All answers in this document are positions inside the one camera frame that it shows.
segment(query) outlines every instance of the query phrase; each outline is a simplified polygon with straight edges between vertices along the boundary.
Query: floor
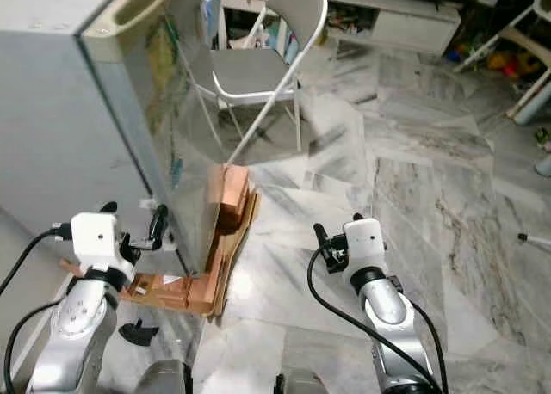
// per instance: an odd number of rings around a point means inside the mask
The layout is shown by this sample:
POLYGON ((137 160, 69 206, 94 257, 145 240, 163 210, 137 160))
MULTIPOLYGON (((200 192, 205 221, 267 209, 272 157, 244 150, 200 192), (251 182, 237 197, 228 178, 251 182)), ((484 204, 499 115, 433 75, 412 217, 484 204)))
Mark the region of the floor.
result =
MULTIPOLYGON (((306 286, 312 225, 336 234, 360 212, 380 220, 390 273, 433 318, 452 392, 551 393, 551 255, 517 241, 521 231, 551 237, 551 181, 533 171, 544 156, 538 124, 521 128, 503 116, 517 96, 500 75, 456 76, 411 52, 344 46, 330 61, 331 51, 331 43, 317 47, 303 64, 302 153, 279 106, 241 158, 262 202, 223 317, 123 305, 120 323, 140 316, 161 332, 151 348, 111 339, 106 392, 132 392, 153 361, 178 358, 195 359, 201 394, 272 392, 290 367, 312 369, 331 394, 378 393, 368 338, 306 286)), ((236 113, 247 123, 255 110, 236 113)), ((226 115, 218 122, 225 145, 237 144, 226 115)), ((190 125, 196 140, 208 140, 196 148, 222 160, 202 120, 190 125)), ((320 263, 314 282, 362 318, 338 274, 320 263)))

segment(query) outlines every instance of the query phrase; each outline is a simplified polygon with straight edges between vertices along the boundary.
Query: refrigerator door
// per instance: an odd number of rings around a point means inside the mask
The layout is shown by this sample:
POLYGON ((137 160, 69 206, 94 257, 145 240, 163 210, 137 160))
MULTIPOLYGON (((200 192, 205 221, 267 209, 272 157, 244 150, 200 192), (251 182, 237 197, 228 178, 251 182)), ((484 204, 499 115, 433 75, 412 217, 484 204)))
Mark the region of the refrigerator door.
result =
POLYGON ((171 233, 194 273, 206 267, 223 168, 194 147, 202 140, 191 143, 189 124, 203 116, 176 41, 199 48, 202 31, 201 0, 113 0, 82 34, 117 126, 153 196, 169 207, 171 233))

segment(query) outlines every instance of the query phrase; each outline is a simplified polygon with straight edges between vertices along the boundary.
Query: gray chair seat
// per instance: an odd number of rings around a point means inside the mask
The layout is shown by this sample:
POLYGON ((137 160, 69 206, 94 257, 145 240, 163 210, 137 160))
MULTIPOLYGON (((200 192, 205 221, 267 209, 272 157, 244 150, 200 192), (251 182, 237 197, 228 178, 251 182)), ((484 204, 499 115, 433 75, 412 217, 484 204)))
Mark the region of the gray chair seat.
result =
POLYGON ((219 50, 211 57, 218 83, 229 96, 273 93, 288 70, 272 49, 219 50))

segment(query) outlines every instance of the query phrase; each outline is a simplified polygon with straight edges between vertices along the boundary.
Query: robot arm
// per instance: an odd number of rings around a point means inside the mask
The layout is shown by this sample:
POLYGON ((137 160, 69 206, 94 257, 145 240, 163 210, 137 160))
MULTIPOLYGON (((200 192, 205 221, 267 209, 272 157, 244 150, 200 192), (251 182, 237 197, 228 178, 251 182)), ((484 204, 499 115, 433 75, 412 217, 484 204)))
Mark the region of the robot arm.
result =
MULTIPOLYGON (((160 247, 168 211, 156 211, 149 249, 160 247)), ((115 331, 119 293, 133 281, 144 244, 130 244, 109 213, 79 213, 71 220, 73 249, 86 272, 56 307, 51 332, 40 353, 27 392, 95 392, 103 351, 115 331)))
MULTIPOLYGON (((412 303, 385 275, 385 244, 379 222, 356 215, 354 221, 344 224, 344 234, 333 238, 327 238, 319 224, 314 230, 328 269, 343 272, 344 283, 356 292, 368 326, 431 376, 430 362, 413 326, 412 303)), ((375 339, 373 343, 372 354, 382 393, 434 392, 429 381, 402 356, 375 339)))

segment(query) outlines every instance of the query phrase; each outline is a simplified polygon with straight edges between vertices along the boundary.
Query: refrigerator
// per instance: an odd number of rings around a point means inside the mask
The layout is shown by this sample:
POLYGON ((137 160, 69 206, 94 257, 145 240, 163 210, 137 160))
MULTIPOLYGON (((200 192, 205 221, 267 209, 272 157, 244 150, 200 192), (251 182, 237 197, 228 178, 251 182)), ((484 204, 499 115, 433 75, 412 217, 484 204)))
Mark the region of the refrigerator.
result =
POLYGON ((114 200, 140 240, 165 204, 137 269, 204 271, 223 169, 179 52, 202 32, 201 0, 0 0, 0 207, 36 234, 114 200))

